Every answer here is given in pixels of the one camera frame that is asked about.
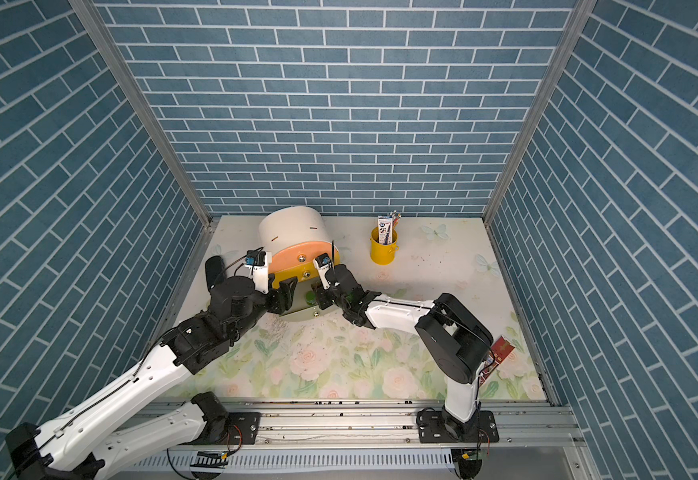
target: ventilation grille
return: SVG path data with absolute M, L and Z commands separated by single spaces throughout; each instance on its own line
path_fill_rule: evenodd
M 189 466 L 207 462 L 198 457 L 197 451 L 175 451 L 170 454 L 173 465 L 179 471 Z M 229 458 L 224 468 L 229 473 L 279 473 L 319 472 L 326 470 L 392 470 L 448 468 L 452 458 L 449 448 L 386 448 L 386 449 L 300 449 L 300 450 L 251 450 L 239 452 Z M 162 454 L 145 458 L 128 468 L 134 472 L 165 472 L 170 469 L 168 457 Z M 218 468 L 191 467 L 194 472 L 218 472 Z

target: small card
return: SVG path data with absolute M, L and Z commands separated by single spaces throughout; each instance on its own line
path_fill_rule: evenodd
M 391 245 L 392 243 L 392 222 L 391 216 L 378 217 L 378 243 L 381 245 Z
M 509 343 L 509 341 L 503 338 L 503 336 L 500 336 L 491 348 L 493 349 L 493 353 L 496 354 L 496 360 L 494 361 L 493 356 L 488 353 L 488 357 L 485 359 L 485 368 L 479 373 L 480 386 L 485 383 L 490 374 L 493 373 L 493 370 L 496 370 L 498 365 L 501 365 L 501 362 L 507 358 L 507 355 L 514 350 L 514 345 Z

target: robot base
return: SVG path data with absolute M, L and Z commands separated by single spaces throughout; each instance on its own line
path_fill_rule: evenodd
M 261 414 L 258 412 L 229 412 L 227 425 L 236 426 L 242 434 L 242 445 L 254 445 L 258 436 L 258 424 L 261 422 Z M 239 434 L 234 427 L 229 427 L 231 438 L 227 441 L 232 448 L 239 444 Z
M 479 410 L 458 432 L 449 425 L 447 413 L 425 408 L 418 413 L 418 439 L 421 443 L 495 443 L 499 441 L 493 412 Z

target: white cylindrical container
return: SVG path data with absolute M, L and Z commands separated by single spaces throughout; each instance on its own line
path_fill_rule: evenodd
M 290 206 L 269 214 L 258 225 L 258 237 L 264 251 L 272 253 L 269 273 L 280 280 L 297 276 L 298 280 L 317 278 L 312 260 L 331 253 L 331 236 L 322 216 L 308 206 Z M 339 261 L 338 250 L 335 252 Z

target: butterfly pattern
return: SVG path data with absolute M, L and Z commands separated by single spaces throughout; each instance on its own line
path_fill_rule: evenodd
M 422 225 L 421 230 L 427 235 L 427 240 L 434 240 L 437 237 L 443 240 L 450 238 L 447 234 L 447 226 L 445 224 L 441 224 L 435 229 L 430 226 Z
M 490 272 L 493 276 L 501 277 L 501 270 L 498 269 L 498 262 L 488 263 L 485 257 L 480 254 L 474 256 L 474 268 L 478 272 L 484 274 Z

